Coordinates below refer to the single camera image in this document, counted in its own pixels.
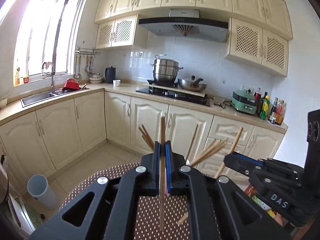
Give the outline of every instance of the green appliance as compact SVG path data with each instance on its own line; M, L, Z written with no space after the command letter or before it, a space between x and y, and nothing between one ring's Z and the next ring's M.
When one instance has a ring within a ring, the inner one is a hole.
M245 90L236 90L232 94L231 105L239 112L254 115L257 111L257 102L254 95Z

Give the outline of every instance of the countertop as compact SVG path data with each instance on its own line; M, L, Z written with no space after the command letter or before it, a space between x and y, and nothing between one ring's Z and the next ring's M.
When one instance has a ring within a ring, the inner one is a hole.
M208 107L208 106L202 106L202 105L188 103L180 100L175 100L171 98L159 97L159 96L136 92L136 90L146 88L146 87L147 87L146 85L128 84L128 83L125 83L125 84L121 83L119 87L113 87L112 84L107 84L107 83L100 83L100 84L89 83L87 84L87 88L89 88L87 90L69 93L66 95L61 95L55 98L50 98L48 100L30 105L30 106L26 106L26 107L22 107L20 100L17 100L8 104L5 108L0 109L0 125L3 125L4 123L9 122L14 118L30 113L37 109L43 108L45 106L50 106L55 103L59 103L68 99L77 98L83 95L97 93L99 91L106 91L106 92L112 92L112 93L118 93L118 94L128 95L132 97L137 97L137 98L149 99L149 100L162 102L170 105L181 106L184 108L188 108L188 109L192 109L192 110L196 110L204 113L209 113L213 115L218 115L228 119L233 119L236 121L260 126L268 130L283 133L283 134L285 134L288 129L288 126L285 125L284 123L282 123L281 126L273 125L269 121L261 120L256 116L251 116L248 114L237 112L232 107L227 106L225 109L223 109L220 106L215 106L213 104L212 99L210 99L211 103L210 103L210 107Z

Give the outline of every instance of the window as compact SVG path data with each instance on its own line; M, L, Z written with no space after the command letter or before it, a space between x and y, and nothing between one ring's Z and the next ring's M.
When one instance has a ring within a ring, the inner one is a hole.
M14 72L41 78L43 62L53 62L56 75L72 74L68 57L81 0L31 0L24 13L15 49ZM51 65L44 73L51 72Z

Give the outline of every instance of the kitchen sink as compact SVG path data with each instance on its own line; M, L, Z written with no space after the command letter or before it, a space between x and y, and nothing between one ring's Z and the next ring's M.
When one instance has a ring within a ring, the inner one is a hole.
M63 95L69 94L69 93L75 93L75 92L78 92L78 91L80 91L80 90L64 93ZM35 95L32 95L32 96L23 98L23 99L21 99L21 104L22 104L22 107L30 106L32 104L47 100L49 98L58 97L58 96L61 96L61 95L62 95L62 89L61 88L55 89L54 94L51 93L51 90L49 90L49 91L45 91L45 92L42 92L42 93L39 93L39 94L35 94Z

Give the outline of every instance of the drawer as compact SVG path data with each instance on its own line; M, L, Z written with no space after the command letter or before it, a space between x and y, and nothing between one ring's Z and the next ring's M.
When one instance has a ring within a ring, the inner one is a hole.
M213 142L213 139L208 138L204 146L204 149L206 149L212 142ZM232 145L232 142L227 143L227 146L221 149L215 155L199 163L197 166L197 169L201 171L201 173L207 174L212 177L216 175L217 171L220 168L221 163L223 162L225 155L227 155L228 151L230 150L231 145ZM241 145L237 145L235 148L235 151L241 154L243 154L244 150L245 150L245 147ZM231 172L232 170L226 167L223 170L221 175L230 176Z
M238 145L247 146L249 138L252 134L254 125L244 122L234 121L231 119L223 118L220 116L214 116L209 137L212 139L225 140L228 138L228 142L232 143L238 133L240 127L243 127Z

